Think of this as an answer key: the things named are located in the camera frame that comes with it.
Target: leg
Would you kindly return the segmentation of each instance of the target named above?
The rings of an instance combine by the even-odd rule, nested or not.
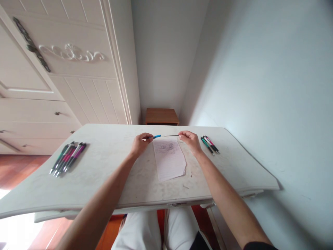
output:
[[[167,210],[164,227],[164,242],[167,249],[189,250],[199,230],[191,207]]]
[[[160,249],[161,234],[156,211],[134,212],[127,215],[123,228],[111,250]]]

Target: light blue wall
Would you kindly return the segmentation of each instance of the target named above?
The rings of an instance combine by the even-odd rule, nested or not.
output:
[[[280,181],[248,201],[278,248],[333,247],[331,1],[210,1],[180,122],[225,127]]]
[[[147,108],[179,115],[208,0],[132,0],[143,122]]]

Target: wooden floor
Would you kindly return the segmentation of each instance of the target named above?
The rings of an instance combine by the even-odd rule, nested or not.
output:
[[[11,190],[37,170],[49,156],[0,155],[0,189]],[[192,206],[201,231],[208,238],[213,249],[220,249],[206,209]],[[164,231],[164,211],[158,210],[161,237]],[[112,216],[96,250],[110,250],[118,234],[122,215]],[[48,220],[29,250],[52,250],[65,234],[72,221],[66,218]]]

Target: forearm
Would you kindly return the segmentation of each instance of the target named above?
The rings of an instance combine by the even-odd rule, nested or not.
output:
[[[251,241],[271,244],[251,210],[210,159],[203,152],[196,159],[216,205],[241,248]]]
[[[56,249],[95,249],[137,159],[128,155],[81,210]]]

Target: paper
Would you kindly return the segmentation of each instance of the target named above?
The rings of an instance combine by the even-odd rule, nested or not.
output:
[[[160,182],[185,175],[185,156],[177,138],[155,139],[153,145]]]

